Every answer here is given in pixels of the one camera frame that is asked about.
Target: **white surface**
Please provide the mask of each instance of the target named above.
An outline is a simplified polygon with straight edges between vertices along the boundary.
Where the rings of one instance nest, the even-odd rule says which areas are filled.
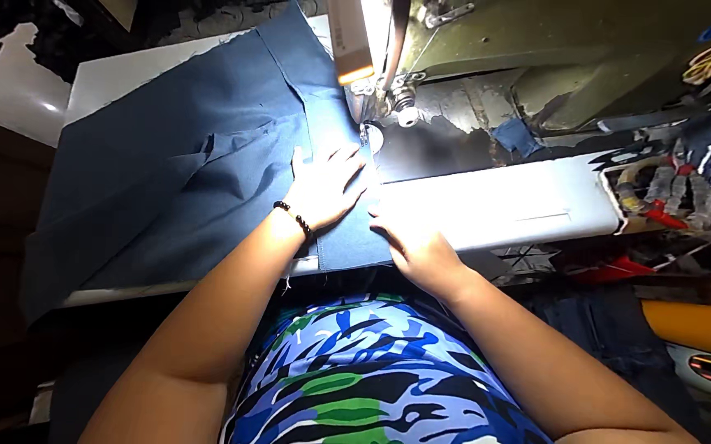
[[[619,220],[588,164],[600,154],[390,183],[380,202],[432,220],[458,251],[607,235]]]
[[[323,45],[330,47],[327,16],[315,16],[309,22]],[[230,35],[221,35],[82,63],[66,124],[229,39]],[[619,220],[588,164],[600,154],[410,180],[368,192],[379,193],[385,205],[409,212],[421,209],[419,217],[437,218],[458,251],[606,235],[616,230]],[[307,257],[293,262],[291,276],[317,271],[317,257]],[[195,283],[74,291],[64,307],[186,291]]]
[[[322,45],[330,48],[328,16],[313,16],[307,20]],[[246,32],[249,30],[82,63],[70,92],[65,125],[91,115],[185,60]]]
[[[36,33],[25,23],[0,39],[0,125],[56,147],[70,85],[35,63],[26,45]]]

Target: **white table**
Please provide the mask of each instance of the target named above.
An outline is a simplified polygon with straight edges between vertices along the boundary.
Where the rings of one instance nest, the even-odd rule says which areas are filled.
[[[308,19],[330,48],[327,16]],[[220,35],[183,44],[118,55],[79,66],[65,114],[65,125],[84,118],[188,58],[228,42]],[[457,251],[545,243],[607,235],[619,226],[610,197],[588,161],[601,153],[505,166],[385,185],[367,193],[385,205],[432,217]],[[317,257],[295,260],[288,275],[319,273]],[[73,307],[111,300],[186,291],[196,281],[139,288],[74,291],[63,304]]]

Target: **left hand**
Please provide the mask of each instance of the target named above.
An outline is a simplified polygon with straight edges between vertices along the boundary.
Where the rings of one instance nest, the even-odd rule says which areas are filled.
[[[321,150],[311,164],[304,164],[301,147],[295,147],[292,154],[295,180],[283,200],[290,206],[290,212],[302,217],[312,231],[336,222],[366,191],[363,185],[344,192],[366,164],[357,154],[359,148],[358,144],[352,144]]]

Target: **white knob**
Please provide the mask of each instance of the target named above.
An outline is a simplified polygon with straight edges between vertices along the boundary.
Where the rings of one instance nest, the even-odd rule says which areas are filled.
[[[401,127],[410,128],[419,121],[419,108],[415,106],[408,106],[407,108],[396,113],[396,116],[399,118]]]

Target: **red clip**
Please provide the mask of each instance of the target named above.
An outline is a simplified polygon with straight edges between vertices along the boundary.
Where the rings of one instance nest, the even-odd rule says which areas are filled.
[[[646,213],[643,213],[642,216],[648,217],[651,220],[656,220],[660,224],[663,224],[668,228],[673,228],[676,230],[685,230],[689,227],[686,223],[663,211],[663,209],[665,208],[665,202],[659,199],[655,199],[654,202],[651,203],[651,205],[653,208],[646,211]]]
[[[679,166],[679,169],[676,170],[676,175],[677,176],[687,176],[691,172],[693,172],[693,170],[695,170],[695,169],[696,169],[695,166],[692,166],[690,164],[684,164],[682,166]]]

